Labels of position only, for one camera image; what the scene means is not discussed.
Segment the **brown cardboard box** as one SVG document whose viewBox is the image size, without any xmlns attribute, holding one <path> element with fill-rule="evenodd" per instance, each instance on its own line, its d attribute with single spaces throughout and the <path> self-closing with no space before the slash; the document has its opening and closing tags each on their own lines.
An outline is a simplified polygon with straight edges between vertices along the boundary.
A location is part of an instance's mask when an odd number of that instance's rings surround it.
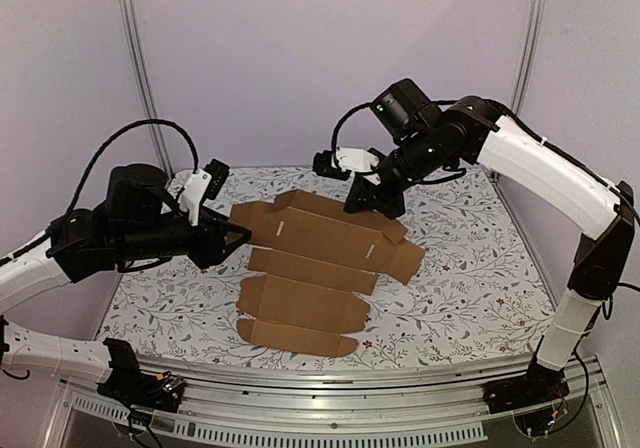
<svg viewBox="0 0 640 448">
<path fill-rule="evenodd" d="M 236 331 L 252 345 L 292 353 L 353 353 L 379 277 L 406 285 L 425 254 L 400 222 L 348 214 L 339 201 L 302 190 L 236 204 L 231 220 L 252 232 L 253 274 L 240 283 Z"/>
</svg>

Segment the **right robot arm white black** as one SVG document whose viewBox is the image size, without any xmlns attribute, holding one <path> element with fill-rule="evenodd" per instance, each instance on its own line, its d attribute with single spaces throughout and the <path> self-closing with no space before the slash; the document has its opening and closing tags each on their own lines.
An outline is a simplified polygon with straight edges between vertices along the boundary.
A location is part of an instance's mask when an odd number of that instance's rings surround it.
<svg viewBox="0 0 640 448">
<path fill-rule="evenodd" d="M 520 184 L 580 230 L 567 290 L 536 350 L 537 366 L 517 383 L 524 403 L 539 403 L 555 388 L 553 371 L 564 368 L 620 284 L 638 223 L 631 187 L 597 175 L 495 100 L 470 95 L 434 101 L 405 78 L 359 107 L 376 116 L 396 147 L 387 155 L 342 148 L 339 133 L 332 133 L 331 164 L 354 178 L 346 212 L 398 218 L 407 189 L 465 162 Z"/>
</svg>

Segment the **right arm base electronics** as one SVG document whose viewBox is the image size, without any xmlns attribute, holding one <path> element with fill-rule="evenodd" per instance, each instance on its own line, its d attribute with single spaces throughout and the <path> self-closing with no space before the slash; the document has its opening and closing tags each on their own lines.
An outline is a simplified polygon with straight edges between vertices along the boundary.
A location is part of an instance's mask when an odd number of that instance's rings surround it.
<svg viewBox="0 0 640 448">
<path fill-rule="evenodd" d="M 547 436 L 568 414 L 570 390 L 563 370 L 553 371 L 531 360 L 524 374 L 482 386 L 491 414 L 511 413 L 516 428 L 529 438 Z"/>
</svg>

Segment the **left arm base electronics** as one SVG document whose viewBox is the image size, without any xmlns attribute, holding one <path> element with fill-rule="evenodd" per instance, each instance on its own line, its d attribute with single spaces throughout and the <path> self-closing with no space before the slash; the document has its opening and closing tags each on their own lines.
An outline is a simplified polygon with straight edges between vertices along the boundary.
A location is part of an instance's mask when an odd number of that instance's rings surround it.
<svg viewBox="0 0 640 448">
<path fill-rule="evenodd" d="M 111 398 L 126 408 L 140 406 L 169 413 L 177 413 L 182 402 L 185 380 L 165 371 L 155 375 L 141 371 L 131 345 L 123 340 L 106 338 L 111 373 L 97 384 L 97 393 Z"/>
</svg>

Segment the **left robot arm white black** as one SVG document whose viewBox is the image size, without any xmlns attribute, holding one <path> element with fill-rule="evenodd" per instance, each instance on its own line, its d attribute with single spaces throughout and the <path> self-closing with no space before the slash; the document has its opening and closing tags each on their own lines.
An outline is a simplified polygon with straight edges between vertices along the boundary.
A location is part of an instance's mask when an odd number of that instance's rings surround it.
<svg viewBox="0 0 640 448">
<path fill-rule="evenodd" d="M 144 271 L 179 256 L 200 269 L 221 264 L 251 238 L 250 230 L 204 205 L 218 195 L 228 175 L 228 166 L 213 160 L 171 195 L 159 168 L 114 168 L 104 202 L 94 209 L 71 209 L 2 258 L 1 311 L 101 272 Z M 141 401 L 149 391 L 128 342 L 61 338 L 31 332 L 7 319 L 1 321 L 1 368 L 111 386 L 128 402 Z"/>
</svg>

